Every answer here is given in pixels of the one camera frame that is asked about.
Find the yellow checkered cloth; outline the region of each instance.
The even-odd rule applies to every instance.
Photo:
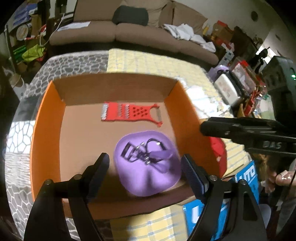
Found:
[[[114,241],[186,241],[182,206],[172,205],[150,214],[110,220]]]
[[[205,75],[204,70],[198,65],[183,60],[138,51],[111,49],[109,50],[107,73],[114,72],[181,78],[188,87],[200,86],[206,95],[221,101],[221,97]],[[229,112],[225,113],[224,116],[233,118]],[[249,159],[244,151],[244,146],[233,143],[228,139],[223,141],[227,150],[227,171],[224,176],[227,176],[240,166],[248,163]]]

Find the red grater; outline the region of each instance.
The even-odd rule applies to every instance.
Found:
[[[154,120],[150,110],[157,108],[159,121]],[[116,102],[105,102],[102,108],[102,121],[151,121],[161,127],[161,115],[159,105],[139,106],[134,104],[120,104]]]

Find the couch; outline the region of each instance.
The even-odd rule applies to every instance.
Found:
[[[130,23],[115,25],[111,21],[113,14],[122,4],[145,7],[149,15],[148,25]],[[197,11],[170,0],[77,0],[73,21],[90,21],[89,26],[56,31],[50,37],[50,45],[65,48],[71,44],[81,46],[80,43],[97,43],[102,48],[106,44],[112,48],[120,47],[119,43],[125,43],[130,44],[129,46],[143,46],[153,49],[156,53],[156,50],[160,50],[162,51],[161,55],[176,58],[182,56],[180,59],[184,60],[187,56],[188,59],[196,60],[189,62],[205,63],[207,67],[210,67],[218,63],[218,57],[214,53],[203,49],[194,42],[177,40],[161,28],[165,23],[177,26],[187,23],[193,27],[196,34],[202,35],[202,26],[206,20],[207,18]]]

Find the screw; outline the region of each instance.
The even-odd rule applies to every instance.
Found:
[[[80,180],[82,178],[82,175],[76,174],[73,178],[74,178],[74,180]]]
[[[212,180],[212,181],[217,181],[217,177],[215,176],[215,175],[210,175],[210,180]]]
[[[51,180],[51,179],[47,179],[47,180],[45,180],[44,181],[44,184],[45,185],[49,185],[49,184],[51,184],[53,181]]]
[[[242,185],[246,185],[246,184],[247,184],[247,181],[246,181],[245,179],[241,179],[239,182],[240,182]]]

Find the purple plastic container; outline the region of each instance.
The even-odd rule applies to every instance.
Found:
[[[142,160],[129,162],[121,157],[128,142],[138,146],[142,142],[147,143],[150,138],[159,140],[167,150],[173,153],[168,160],[146,165]],[[158,152],[161,149],[156,142],[149,142],[148,151]],[[175,185],[181,177],[181,164],[176,147],[167,136],[157,131],[144,131],[124,136],[115,147],[114,162],[121,184],[136,196],[145,197],[162,192]]]

